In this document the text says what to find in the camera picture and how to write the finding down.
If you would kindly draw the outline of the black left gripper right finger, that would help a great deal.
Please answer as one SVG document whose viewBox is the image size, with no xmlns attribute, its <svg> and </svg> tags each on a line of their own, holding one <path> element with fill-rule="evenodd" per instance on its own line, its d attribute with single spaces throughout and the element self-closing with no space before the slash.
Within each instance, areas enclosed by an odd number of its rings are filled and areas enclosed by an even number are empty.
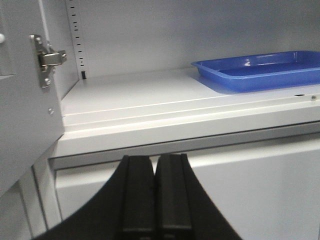
<svg viewBox="0 0 320 240">
<path fill-rule="evenodd" d="M 241 239 L 204 190 L 186 154 L 159 157 L 155 186 L 157 239 Z"/>
</svg>

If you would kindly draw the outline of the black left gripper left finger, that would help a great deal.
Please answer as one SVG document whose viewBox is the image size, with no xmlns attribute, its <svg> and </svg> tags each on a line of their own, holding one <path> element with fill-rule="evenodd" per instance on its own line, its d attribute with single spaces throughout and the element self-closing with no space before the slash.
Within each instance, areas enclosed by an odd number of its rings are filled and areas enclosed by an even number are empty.
<svg viewBox="0 0 320 240">
<path fill-rule="evenodd" d="M 39 240 L 154 240 L 154 172 L 148 156 L 127 156 L 79 210 Z"/>
</svg>

